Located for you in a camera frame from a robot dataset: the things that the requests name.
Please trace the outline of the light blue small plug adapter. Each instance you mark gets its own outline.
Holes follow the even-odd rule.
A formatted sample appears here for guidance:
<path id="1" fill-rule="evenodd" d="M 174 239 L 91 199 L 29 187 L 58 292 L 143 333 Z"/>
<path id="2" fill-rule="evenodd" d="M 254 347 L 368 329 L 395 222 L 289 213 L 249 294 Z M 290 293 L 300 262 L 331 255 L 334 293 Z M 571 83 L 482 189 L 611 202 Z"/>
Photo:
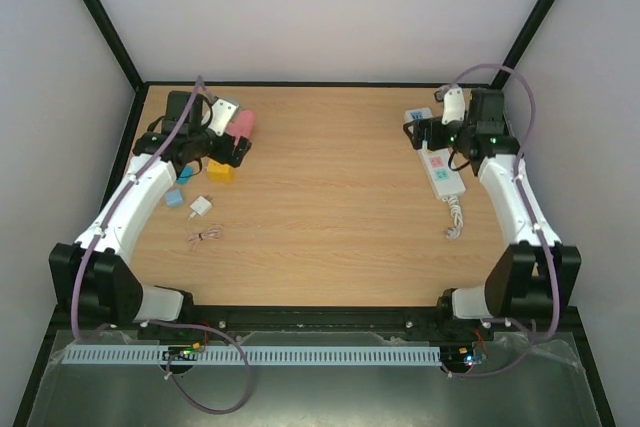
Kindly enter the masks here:
<path id="1" fill-rule="evenodd" d="M 164 195 L 164 200 L 169 208 L 176 208 L 184 204 L 184 197 L 180 189 L 173 189 Z"/>

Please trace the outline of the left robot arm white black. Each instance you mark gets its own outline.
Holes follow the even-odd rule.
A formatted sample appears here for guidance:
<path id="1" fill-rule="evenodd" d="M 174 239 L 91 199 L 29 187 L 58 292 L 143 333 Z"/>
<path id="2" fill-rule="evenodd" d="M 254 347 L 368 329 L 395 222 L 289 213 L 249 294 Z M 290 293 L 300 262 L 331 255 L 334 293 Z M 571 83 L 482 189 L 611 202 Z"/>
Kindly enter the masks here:
<path id="1" fill-rule="evenodd" d="M 201 83 L 190 92 L 170 92 L 164 114 L 134 143 L 123 178 L 97 218 L 73 243 L 55 245 L 49 255 L 54 290 L 76 337 L 83 314 L 105 327 L 180 318 L 188 293 L 142 284 L 129 263 L 153 210 L 187 166 L 205 159 L 242 164 L 251 142 L 231 130 L 242 112 Z"/>

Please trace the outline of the blue socket adapter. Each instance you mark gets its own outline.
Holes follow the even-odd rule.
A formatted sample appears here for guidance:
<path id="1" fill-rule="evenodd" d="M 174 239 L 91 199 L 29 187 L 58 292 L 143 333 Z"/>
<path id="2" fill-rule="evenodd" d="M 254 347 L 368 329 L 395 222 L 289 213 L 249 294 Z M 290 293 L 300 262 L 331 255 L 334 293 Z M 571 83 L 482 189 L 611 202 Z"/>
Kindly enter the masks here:
<path id="1" fill-rule="evenodd" d="M 190 165 L 184 167 L 180 175 L 176 178 L 178 185 L 185 185 L 195 175 L 194 168 Z"/>

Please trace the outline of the white USB charger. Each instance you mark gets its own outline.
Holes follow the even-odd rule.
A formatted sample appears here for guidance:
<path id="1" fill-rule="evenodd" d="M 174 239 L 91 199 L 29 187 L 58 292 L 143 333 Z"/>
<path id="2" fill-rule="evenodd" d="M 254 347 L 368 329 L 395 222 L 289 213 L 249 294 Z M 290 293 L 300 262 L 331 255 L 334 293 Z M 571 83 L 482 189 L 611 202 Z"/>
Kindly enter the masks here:
<path id="1" fill-rule="evenodd" d="M 208 197 L 198 196 L 189 206 L 190 215 L 189 218 L 196 216 L 203 217 L 212 209 L 212 202 Z"/>

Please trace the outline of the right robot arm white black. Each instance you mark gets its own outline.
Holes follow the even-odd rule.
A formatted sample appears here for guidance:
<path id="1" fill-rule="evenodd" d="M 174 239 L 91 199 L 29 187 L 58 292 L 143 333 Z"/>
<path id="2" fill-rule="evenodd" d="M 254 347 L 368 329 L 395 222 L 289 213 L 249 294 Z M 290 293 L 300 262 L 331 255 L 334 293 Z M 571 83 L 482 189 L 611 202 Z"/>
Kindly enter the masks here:
<path id="1" fill-rule="evenodd" d="M 455 339 L 471 321 L 490 327 L 546 318 L 550 325 L 545 335 L 551 337 L 568 305 L 581 255 L 562 243 L 535 198 L 520 142 L 506 131 L 504 95 L 478 88 L 465 96 L 453 85 L 437 91 L 435 98 L 442 115 L 427 108 L 408 110 L 403 132 L 418 152 L 435 196 L 449 205 L 453 224 L 447 236 L 457 238 L 464 227 L 459 203 L 464 189 L 452 184 L 459 177 L 453 159 L 461 155 L 489 195 L 505 244 L 482 285 L 443 292 L 437 329 Z"/>

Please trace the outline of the pink triangular socket adapter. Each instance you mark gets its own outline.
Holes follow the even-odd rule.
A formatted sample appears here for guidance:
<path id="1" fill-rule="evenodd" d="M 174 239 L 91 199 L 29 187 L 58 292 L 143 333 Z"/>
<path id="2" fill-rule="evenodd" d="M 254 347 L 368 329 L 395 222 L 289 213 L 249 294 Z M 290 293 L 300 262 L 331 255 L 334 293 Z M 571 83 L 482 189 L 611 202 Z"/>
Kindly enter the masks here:
<path id="1" fill-rule="evenodd" d="M 226 133 L 235 139 L 249 139 L 254 129 L 256 116 L 250 109 L 244 109 L 237 113 L 234 119 L 227 125 Z"/>

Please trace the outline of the white power strip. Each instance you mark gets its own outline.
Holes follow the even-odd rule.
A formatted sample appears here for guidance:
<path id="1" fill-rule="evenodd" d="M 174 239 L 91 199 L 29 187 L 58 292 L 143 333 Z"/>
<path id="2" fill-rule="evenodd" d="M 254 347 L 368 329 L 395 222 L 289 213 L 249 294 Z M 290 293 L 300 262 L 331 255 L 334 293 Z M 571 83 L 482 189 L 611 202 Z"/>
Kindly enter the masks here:
<path id="1" fill-rule="evenodd" d="M 431 117 L 432 112 L 429 108 L 410 109 L 404 113 L 405 122 Z M 447 149 L 430 151 L 426 145 L 423 145 L 420 150 L 417 150 L 417 153 L 438 200 L 444 201 L 449 197 L 461 196 L 466 192 L 460 174 L 448 166 L 450 152 Z"/>

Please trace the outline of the yellow cube socket adapter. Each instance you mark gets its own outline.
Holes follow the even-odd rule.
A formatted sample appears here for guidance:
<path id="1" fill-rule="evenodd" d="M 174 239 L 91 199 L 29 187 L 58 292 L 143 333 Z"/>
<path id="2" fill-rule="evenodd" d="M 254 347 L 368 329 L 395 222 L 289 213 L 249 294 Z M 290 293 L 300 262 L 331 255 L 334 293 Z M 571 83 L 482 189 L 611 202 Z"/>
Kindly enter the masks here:
<path id="1" fill-rule="evenodd" d="M 212 182 L 231 183 L 234 180 L 235 168 L 210 160 L 207 164 L 207 176 Z"/>

